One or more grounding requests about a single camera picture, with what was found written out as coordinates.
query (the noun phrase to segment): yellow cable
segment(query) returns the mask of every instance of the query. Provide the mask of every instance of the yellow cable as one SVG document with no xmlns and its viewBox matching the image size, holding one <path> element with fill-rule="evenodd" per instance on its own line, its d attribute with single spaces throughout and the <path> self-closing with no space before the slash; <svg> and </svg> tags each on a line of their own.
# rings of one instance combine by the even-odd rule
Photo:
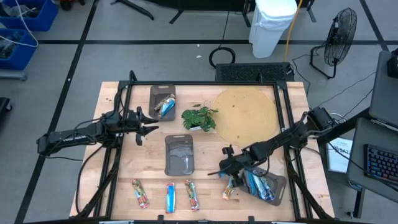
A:
<svg viewBox="0 0 398 224">
<path fill-rule="evenodd" d="M 293 30 L 293 26 L 294 26 L 294 21 L 296 20 L 297 14 L 299 13 L 299 10 L 300 10 L 300 7 L 301 7 L 301 3 L 303 3 L 303 0 L 300 0 L 299 4 L 298 4 L 298 6 L 297 6 L 296 13 L 294 14 L 293 21 L 292 21 L 292 23 L 291 23 L 291 25 L 290 25 L 289 34 L 288 34 L 288 36 L 287 36 L 287 41 L 286 41 L 286 50 L 285 50 L 284 62 L 286 61 L 286 58 L 287 58 L 287 52 L 288 52 L 288 49 L 289 49 L 290 35 L 292 34 L 292 30 Z"/>
</svg>

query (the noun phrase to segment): wooden table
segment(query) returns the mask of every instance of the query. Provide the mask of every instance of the wooden table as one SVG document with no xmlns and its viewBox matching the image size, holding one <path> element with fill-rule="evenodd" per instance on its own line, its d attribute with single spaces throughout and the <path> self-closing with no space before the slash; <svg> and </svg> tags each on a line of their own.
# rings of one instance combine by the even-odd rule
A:
<svg viewBox="0 0 398 224">
<path fill-rule="evenodd" d="M 94 117 L 113 109 L 113 99 L 117 92 L 117 82 L 104 82 L 99 93 L 98 103 Z M 147 135 L 142 146 L 137 146 L 135 134 L 124 137 L 123 152 L 121 156 L 118 182 L 114 198 L 112 219 L 130 220 L 155 220 L 158 215 L 165 215 L 165 220 L 214 220 L 214 221 L 246 221 L 248 216 L 254 216 L 256 221 L 295 220 L 293 206 L 290 198 L 289 183 L 285 189 L 283 201 L 278 207 L 269 205 L 257 198 L 250 196 L 239 189 L 235 190 L 231 200 L 221 198 L 221 193 L 228 183 L 228 179 L 219 179 L 217 175 L 207 176 L 207 173 L 218 170 L 220 160 L 226 158 L 221 149 L 229 143 L 222 139 L 214 130 L 190 132 L 182 125 L 180 115 L 192 105 L 206 102 L 211 105 L 213 100 L 227 88 L 233 86 L 176 86 L 177 104 L 176 119 L 171 122 L 157 123 L 159 129 Z M 258 88 L 275 102 L 271 86 L 252 86 Z M 300 82 L 288 83 L 290 102 L 294 120 L 298 121 L 304 111 L 308 110 L 307 99 L 303 84 Z M 148 115 L 150 86 L 133 86 L 130 109 L 135 110 L 141 106 Z M 283 93 L 280 93 L 282 109 L 284 111 L 285 125 L 288 119 L 284 105 Z M 170 177 L 164 174 L 165 169 L 165 142 L 164 139 L 172 134 L 191 134 L 193 136 L 195 171 L 191 176 Z M 87 158 L 98 146 L 88 146 Z M 314 140 L 308 141 L 308 147 L 318 150 Z M 103 149 L 88 161 L 82 175 L 80 185 L 80 209 L 91 199 L 97 190 L 100 181 L 101 169 L 104 158 Z M 318 203 L 325 211 L 334 217 L 322 161 L 317 153 L 303 149 L 301 152 L 307 186 Z M 287 177 L 287 170 L 283 158 L 283 149 L 274 151 L 270 158 L 270 172 Z M 140 179 L 150 201 L 146 209 L 139 207 L 134 190 L 131 185 L 133 179 Z M 198 194 L 201 209 L 197 212 L 190 210 L 187 192 L 184 186 L 185 179 L 193 179 Z M 165 214 L 166 183 L 174 182 L 176 187 L 175 213 Z M 297 188 L 300 213 L 305 217 L 303 198 Z M 103 196 L 101 214 L 105 213 L 108 192 Z M 75 215 L 75 206 L 72 206 L 70 215 Z"/>
</svg>

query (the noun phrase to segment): fan grille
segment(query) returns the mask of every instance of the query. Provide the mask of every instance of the fan grille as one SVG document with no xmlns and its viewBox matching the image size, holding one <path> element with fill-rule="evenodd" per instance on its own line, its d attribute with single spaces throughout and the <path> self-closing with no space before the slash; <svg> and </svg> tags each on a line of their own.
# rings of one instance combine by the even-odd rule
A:
<svg viewBox="0 0 398 224">
<path fill-rule="evenodd" d="M 334 18 L 325 44 L 325 62 L 329 66 L 338 65 L 347 56 L 353 43 L 356 30 L 356 13 L 347 8 Z"/>
</svg>

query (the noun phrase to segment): white container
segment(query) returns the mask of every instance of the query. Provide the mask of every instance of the white container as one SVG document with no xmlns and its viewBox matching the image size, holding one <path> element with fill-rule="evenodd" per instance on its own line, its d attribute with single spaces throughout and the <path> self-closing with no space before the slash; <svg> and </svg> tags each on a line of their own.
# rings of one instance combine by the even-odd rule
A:
<svg viewBox="0 0 398 224">
<path fill-rule="evenodd" d="M 296 10 L 295 0 L 256 0 L 249 36 L 256 58 L 271 56 Z"/>
</svg>

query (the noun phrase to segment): black mat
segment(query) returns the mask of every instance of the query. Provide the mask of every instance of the black mat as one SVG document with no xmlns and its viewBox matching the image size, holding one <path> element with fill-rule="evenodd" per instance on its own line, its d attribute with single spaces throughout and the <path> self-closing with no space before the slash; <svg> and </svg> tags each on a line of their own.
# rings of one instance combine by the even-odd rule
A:
<svg viewBox="0 0 398 224">
<path fill-rule="evenodd" d="M 257 81 L 261 74 L 264 82 L 294 82 L 290 63 L 235 63 L 217 64 L 216 81 Z"/>
</svg>

